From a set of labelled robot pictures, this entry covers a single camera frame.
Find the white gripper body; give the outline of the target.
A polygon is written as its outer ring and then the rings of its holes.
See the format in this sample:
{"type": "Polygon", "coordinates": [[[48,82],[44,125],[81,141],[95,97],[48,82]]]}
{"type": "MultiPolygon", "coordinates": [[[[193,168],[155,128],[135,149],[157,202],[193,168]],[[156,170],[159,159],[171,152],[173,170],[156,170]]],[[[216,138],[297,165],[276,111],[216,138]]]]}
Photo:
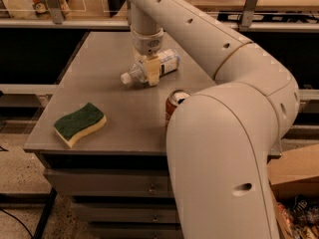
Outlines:
{"type": "Polygon", "coordinates": [[[144,56],[157,53],[162,45],[163,29],[154,34],[140,34],[136,30],[131,30],[133,46],[135,50],[144,56]]]}

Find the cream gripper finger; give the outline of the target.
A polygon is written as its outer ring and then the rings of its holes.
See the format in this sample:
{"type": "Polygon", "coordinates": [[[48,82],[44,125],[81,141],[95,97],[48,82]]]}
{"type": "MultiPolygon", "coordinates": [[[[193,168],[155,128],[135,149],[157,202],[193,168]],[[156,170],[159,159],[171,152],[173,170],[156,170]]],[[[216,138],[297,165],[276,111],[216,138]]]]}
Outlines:
{"type": "Polygon", "coordinates": [[[160,57],[152,56],[145,60],[149,85],[156,86],[160,81],[160,57]]]}
{"type": "Polygon", "coordinates": [[[141,67],[146,57],[141,55],[137,50],[134,50],[134,57],[135,63],[141,67]]]}

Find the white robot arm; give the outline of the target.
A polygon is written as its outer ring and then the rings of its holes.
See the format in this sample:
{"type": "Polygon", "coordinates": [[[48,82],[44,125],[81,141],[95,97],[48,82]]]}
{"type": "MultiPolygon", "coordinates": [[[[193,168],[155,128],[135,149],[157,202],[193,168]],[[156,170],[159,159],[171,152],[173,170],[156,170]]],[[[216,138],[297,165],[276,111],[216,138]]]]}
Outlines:
{"type": "Polygon", "coordinates": [[[166,156],[184,239],[279,239],[267,156],[299,109],[291,73],[183,0],[128,0],[140,53],[158,24],[214,80],[173,112],[166,156]]]}

